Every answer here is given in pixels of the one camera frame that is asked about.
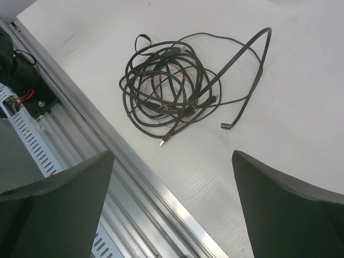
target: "cable plug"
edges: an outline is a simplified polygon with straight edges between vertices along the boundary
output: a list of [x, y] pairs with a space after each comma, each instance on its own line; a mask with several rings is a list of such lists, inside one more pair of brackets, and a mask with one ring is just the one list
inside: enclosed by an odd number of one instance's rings
[[182, 47], [174, 47], [173, 49], [163, 53], [161, 56], [165, 59], [170, 58], [171, 56], [179, 54], [181, 51], [186, 51], [187, 47], [182, 46]]
[[199, 107], [210, 106], [211, 104], [215, 103], [219, 99], [219, 96], [211, 96], [205, 102], [203, 102]]
[[162, 141], [160, 142], [159, 146], [161, 147], [164, 145], [172, 136], [171, 130], [162, 138]]
[[231, 124], [226, 124], [226, 123], [221, 123], [221, 126], [220, 126], [222, 129], [224, 130], [230, 130], [232, 129], [232, 125]]
[[151, 109], [156, 109], [156, 110], [158, 110], [161, 107], [161, 105], [159, 105], [158, 103], [154, 103], [150, 101], [146, 101], [145, 105]]

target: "white table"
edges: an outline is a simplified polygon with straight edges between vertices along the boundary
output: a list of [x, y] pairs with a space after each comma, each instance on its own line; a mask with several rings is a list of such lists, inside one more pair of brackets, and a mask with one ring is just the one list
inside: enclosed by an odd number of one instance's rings
[[[252, 257], [231, 155], [244, 151], [319, 187], [344, 194], [344, 2], [341, 0], [38, 0], [19, 20], [230, 257]], [[171, 138], [139, 132], [118, 81], [145, 33], [154, 42], [210, 32], [247, 41], [273, 28], [264, 74], [242, 118], [241, 103]], [[219, 71], [236, 44], [199, 37], [203, 64]], [[264, 40], [253, 47], [259, 52]], [[224, 100], [244, 96], [257, 70], [247, 53], [222, 78]]]

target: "black plastic part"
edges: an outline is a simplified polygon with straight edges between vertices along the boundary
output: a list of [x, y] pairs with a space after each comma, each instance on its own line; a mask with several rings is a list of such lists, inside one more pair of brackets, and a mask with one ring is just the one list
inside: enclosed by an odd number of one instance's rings
[[48, 112], [59, 99], [36, 70], [36, 60], [31, 62], [24, 53], [13, 50], [11, 37], [0, 28], [0, 83], [9, 87], [19, 97], [34, 90], [33, 96], [28, 100], [24, 99], [23, 104], [36, 119]]
[[23, 105], [35, 119], [48, 112], [60, 101], [41, 77], [38, 78], [32, 89], [34, 90], [33, 96], [24, 101]]
[[113, 159], [103, 152], [1, 194], [0, 257], [90, 257]]
[[255, 258], [344, 257], [344, 196], [238, 152], [234, 176]]
[[13, 55], [12, 38], [0, 27], [0, 77], [12, 70]]

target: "coiled cable bundle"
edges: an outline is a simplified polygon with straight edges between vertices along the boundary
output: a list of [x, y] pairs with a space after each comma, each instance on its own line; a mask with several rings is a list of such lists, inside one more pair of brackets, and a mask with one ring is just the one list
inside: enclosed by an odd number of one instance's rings
[[[251, 45], [267, 33], [262, 58]], [[243, 44], [235, 39], [209, 33], [196, 33], [178, 41], [164, 41], [152, 44], [151, 39], [141, 34], [136, 38], [136, 53], [130, 58], [125, 75], [119, 81], [123, 91], [123, 105], [131, 122], [144, 134], [162, 139], [160, 146], [173, 135], [191, 124], [199, 122], [213, 113], [219, 106], [244, 101], [237, 117], [231, 124], [222, 123], [221, 128], [230, 130], [238, 122], [263, 73], [263, 65], [270, 44], [272, 29], [265, 28], [249, 42]], [[236, 55], [217, 74], [203, 66], [194, 49], [184, 42], [197, 35], [208, 35], [234, 41], [242, 46]], [[149, 46], [137, 50], [139, 38], [149, 41]], [[234, 101], [222, 102], [220, 78], [246, 51], [250, 50], [260, 65], [247, 96]], [[137, 59], [145, 60], [134, 66]], [[213, 87], [219, 87], [214, 95]], [[153, 129], [166, 127], [166, 133], [154, 134]]]

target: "red wire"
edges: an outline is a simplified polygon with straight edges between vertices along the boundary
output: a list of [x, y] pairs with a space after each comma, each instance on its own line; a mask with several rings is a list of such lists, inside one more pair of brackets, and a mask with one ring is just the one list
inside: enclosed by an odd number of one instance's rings
[[26, 99], [22, 99], [22, 100], [20, 100], [20, 101], [19, 101], [19, 103], [18, 103], [18, 106], [20, 106], [22, 102], [24, 102], [24, 101], [26, 101], [26, 100], [30, 99], [30, 98], [33, 96], [33, 94], [34, 94], [34, 90], [32, 90], [32, 92], [31, 92], [30, 96], [28, 96]]
[[30, 93], [30, 90], [28, 90], [28, 91], [27, 91], [27, 94], [25, 94], [23, 97], [20, 97], [20, 98], [11, 98], [11, 99], [23, 99], [23, 98], [25, 98], [29, 93]]

